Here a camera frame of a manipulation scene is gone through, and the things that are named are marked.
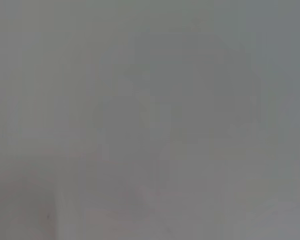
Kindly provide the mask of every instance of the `white wall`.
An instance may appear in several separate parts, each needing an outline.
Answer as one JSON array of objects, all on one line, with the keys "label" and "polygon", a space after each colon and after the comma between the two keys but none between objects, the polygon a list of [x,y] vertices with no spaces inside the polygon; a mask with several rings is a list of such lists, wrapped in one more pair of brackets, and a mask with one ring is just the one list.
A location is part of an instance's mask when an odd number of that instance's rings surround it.
[{"label": "white wall", "polygon": [[0,180],[21,176],[60,240],[297,239],[300,0],[1,0]]}]

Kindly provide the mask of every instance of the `wall surface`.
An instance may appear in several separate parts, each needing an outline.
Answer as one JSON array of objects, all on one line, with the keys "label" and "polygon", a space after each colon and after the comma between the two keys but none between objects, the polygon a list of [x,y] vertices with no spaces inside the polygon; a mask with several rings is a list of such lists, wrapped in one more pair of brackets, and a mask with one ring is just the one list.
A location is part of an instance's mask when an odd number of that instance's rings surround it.
[{"label": "wall surface", "polygon": [[41,238],[300,239],[300,0],[0,0],[0,240]]}]

